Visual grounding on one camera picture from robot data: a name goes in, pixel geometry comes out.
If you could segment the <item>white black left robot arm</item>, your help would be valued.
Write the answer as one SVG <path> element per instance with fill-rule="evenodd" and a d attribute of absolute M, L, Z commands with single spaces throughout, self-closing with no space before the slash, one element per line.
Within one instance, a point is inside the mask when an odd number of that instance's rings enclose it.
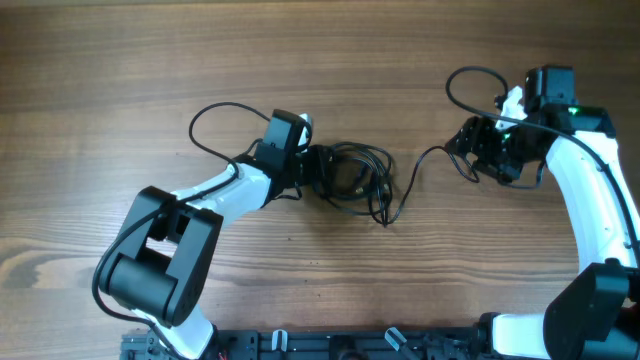
<path fill-rule="evenodd" d="M 173 359 L 201 358 L 216 335 L 198 300 L 221 230 L 291 190 L 302 196 L 312 120 L 284 110 L 266 120 L 264 136 L 219 175 L 173 192 L 141 190 L 94 271 L 99 308 L 148 326 Z"/>

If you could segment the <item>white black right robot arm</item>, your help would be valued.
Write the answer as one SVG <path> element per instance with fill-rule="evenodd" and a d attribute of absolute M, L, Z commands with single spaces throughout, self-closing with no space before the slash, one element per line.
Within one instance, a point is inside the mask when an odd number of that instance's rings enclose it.
<path fill-rule="evenodd" d="M 575 73 L 529 70 L 505 88 L 496 112 L 471 113 L 445 145 L 474 155 L 472 172 L 517 187 L 524 166 L 550 171 L 564 198 L 579 258 L 577 277 L 541 314 L 488 314 L 482 353 L 494 358 L 636 359 L 639 356 L 639 213 L 606 109 L 585 106 Z"/>

